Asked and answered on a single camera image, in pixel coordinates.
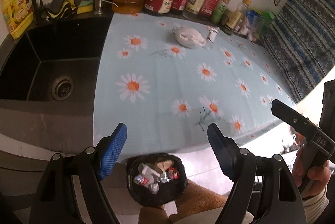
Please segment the person's right hand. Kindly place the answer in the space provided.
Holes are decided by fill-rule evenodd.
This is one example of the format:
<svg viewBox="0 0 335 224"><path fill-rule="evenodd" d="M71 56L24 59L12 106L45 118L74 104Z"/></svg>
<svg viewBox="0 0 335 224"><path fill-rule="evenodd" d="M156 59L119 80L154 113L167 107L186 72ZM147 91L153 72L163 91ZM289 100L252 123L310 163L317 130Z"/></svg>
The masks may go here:
<svg viewBox="0 0 335 224"><path fill-rule="evenodd" d="M300 187L301 180L304 177L304 169L303 169L303 155L305 154L305 147L298 150L296 154L296 159L292 169L292 176L296 183L297 187ZM326 161L324 165L311 167L307 176L310 180L313 180L314 183L310 187L310 189L301 194L302 198L310 198L317 196L326 188L328 182L330 181L331 171L329 168L329 161Z"/></svg>

